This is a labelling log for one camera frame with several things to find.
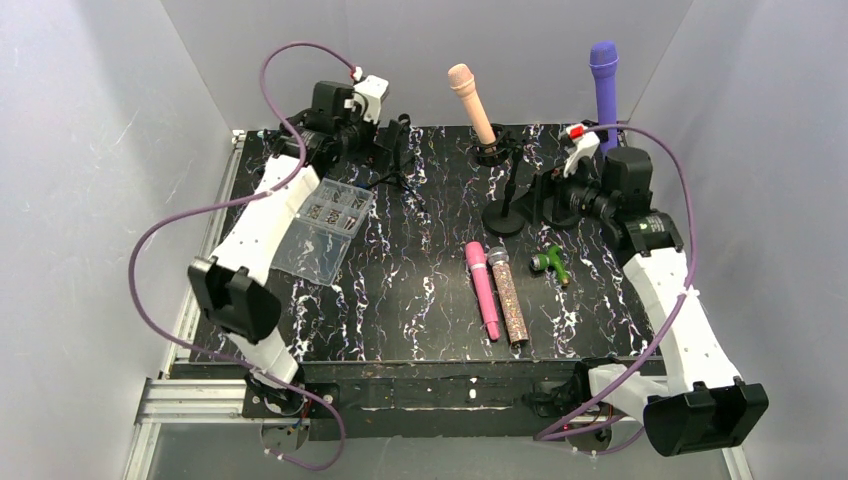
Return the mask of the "small black shock-mount tripod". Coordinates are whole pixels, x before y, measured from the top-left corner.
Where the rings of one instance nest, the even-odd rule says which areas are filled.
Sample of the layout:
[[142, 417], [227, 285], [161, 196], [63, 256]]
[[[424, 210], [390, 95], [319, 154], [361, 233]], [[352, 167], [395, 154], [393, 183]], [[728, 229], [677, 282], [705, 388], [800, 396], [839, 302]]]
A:
[[[310, 109], [304, 109], [287, 118], [287, 121], [300, 136], [304, 144], [306, 160], [309, 160], [314, 155], [321, 143], [318, 133], [306, 128], [306, 121], [309, 119], [310, 114]], [[258, 133], [258, 136], [262, 138], [263, 145], [271, 156], [300, 157], [299, 143], [295, 135], [283, 123], [280, 124], [277, 130], [263, 129]]]

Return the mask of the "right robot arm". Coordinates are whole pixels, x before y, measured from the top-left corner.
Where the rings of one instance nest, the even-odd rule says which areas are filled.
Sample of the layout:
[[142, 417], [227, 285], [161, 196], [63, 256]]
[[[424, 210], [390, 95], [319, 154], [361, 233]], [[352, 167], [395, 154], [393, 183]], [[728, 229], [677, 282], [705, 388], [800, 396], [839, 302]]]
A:
[[642, 376], [638, 364], [612, 358], [579, 362], [559, 386], [535, 389], [528, 402], [563, 437], [568, 422], [604, 403], [636, 419], [657, 453], [680, 454], [739, 446], [766, 412], [764, 387], [745, 381], [716, 339], [693, 286], [692, 249], [672, 218], [652, 206], [653, 164], [633, 147], [609, 150], [593, 178], [583, 157], [533, 178], [524, 196], [530, 215], [548, 223], [592, 218], [654, 331], [666, 380]]

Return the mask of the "tall black tripod stand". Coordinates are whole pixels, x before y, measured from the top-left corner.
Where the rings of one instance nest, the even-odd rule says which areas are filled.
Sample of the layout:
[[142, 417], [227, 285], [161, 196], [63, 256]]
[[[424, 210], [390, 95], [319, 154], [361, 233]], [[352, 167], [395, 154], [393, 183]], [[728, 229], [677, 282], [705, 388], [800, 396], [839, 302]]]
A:
[[408, 139], [410, 132], [411, 118], [407, 113], [400, 114], [396, 119], [390, 120], [385, 128], [377, 131], [371, 158], [373, 159], [372, 167], [381, 176], [367, 184], [365, 189], [372, 190], [381, 184], [395, 186], [402, 192], [410, 194], [419, 210], [426, 213], [423, 200], [413, 190], [404, 172], [411, 160], [402, 162], [401, 145]]

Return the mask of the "rhinestone glitter microphone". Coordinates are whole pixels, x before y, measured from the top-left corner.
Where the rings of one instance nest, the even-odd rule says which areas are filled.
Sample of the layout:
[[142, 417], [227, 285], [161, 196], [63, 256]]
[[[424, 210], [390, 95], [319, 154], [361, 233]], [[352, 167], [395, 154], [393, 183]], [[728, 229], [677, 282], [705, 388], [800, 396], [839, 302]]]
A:
[[508, 252], [504, 247], [493, 247], [487, 252], [486, 258], [494, 276], [510, 345], [522, 345], [529, 340], [529, 333], [521, 310]]

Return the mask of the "pink microphone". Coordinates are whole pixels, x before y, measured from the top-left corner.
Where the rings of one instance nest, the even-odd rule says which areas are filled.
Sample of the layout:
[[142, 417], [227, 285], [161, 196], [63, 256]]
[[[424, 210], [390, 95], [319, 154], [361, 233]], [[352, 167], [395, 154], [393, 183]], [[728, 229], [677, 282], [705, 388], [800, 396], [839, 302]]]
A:
[[464, 254], [487, 336], [491, 341], [498, 341], [501, 336], [498, 325], [499, 317], [494, 303], [487, 259], [482, 244], [477, 241], [467, 243], [464, 247]]

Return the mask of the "peach microphone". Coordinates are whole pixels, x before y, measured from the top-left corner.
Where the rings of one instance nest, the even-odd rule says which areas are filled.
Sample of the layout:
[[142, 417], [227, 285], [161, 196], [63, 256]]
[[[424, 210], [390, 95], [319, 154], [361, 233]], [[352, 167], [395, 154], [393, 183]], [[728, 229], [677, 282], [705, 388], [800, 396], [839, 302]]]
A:
[[493, 144], [496, 135], [477, 93], [471, 69], [464, 63], [456, 64], [448, 70], [448, 80], [451, 90], [462, 102], [480, 142], [483, 145]]

